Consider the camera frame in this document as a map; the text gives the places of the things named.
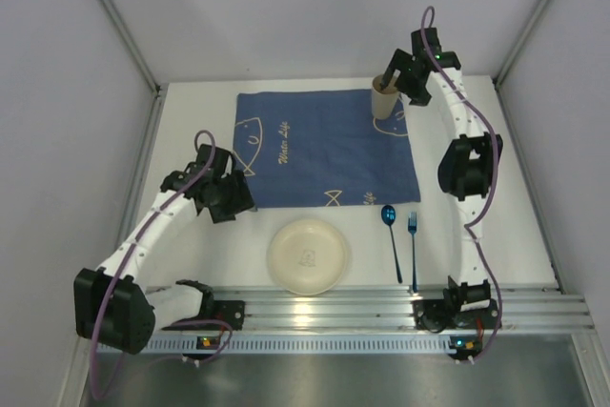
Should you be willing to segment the beige cup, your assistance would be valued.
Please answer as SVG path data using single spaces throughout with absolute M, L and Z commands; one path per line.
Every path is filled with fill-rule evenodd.
M 381 88 L 383 75 L 377 75 L 372 81 L 371 87 L 371 110 L 373 118 L 384 120 L 392 114 L 399 91 L 395 86 L 396 79 L 393 77 L 387 87 Z

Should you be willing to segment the cream round plate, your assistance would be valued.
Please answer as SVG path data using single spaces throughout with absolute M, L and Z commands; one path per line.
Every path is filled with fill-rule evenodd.
M 344 276 L 351 248 L 343 233 L 320 219 L 300 219 L 281 228 L 267 249 L 272 280 L 303 296 L 325 293 Z

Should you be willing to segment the blue cloth placemat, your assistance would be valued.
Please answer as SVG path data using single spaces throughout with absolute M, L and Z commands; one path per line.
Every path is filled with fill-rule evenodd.
M 405 110 L 368 90 L 241 93 L 233 151 L 259 209 L 416 203 Z

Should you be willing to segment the blue metal fork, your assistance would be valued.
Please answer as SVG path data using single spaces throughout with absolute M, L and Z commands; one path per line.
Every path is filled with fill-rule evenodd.
M 417 234 L 417 213 L 412 211 L 409 213 L 407 220 L 407 230 L 411 236 L 412 246 L 412 291 L 414 294 L 418 292 L 417 282 L 417 249 L 416 249 L 416 234 Z

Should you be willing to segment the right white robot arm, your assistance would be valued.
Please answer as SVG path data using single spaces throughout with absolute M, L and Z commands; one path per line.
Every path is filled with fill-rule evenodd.
M 469 100 L 457 55 L 440 44 L 437 29 L 411 35 L 411 51 L 395 50 L 380 87 L 406 96 L 413 106 L 435 102 L 447 131 L 437 182 L 452 202 L 454 263 L 443 291 L 445 326 L 496 329 L 502 300 L 482 250 L 482 221 L 498 184 L 503 140 Z

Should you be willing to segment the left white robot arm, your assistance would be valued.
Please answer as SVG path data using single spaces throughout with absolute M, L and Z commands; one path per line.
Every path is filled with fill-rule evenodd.
M 152 207 L 118 249 L 73 282 L 75 330 L 85 339 L 136 355 L 154 332 L 214 317 L 213 289 L 178 279 L 149 292 L 152 274 L 177 258 L 170 245 L 201 214 L 212 223 L 234 221 L 255 206 L 234 154 L 203 144 L 185 169 L 171 172 Z

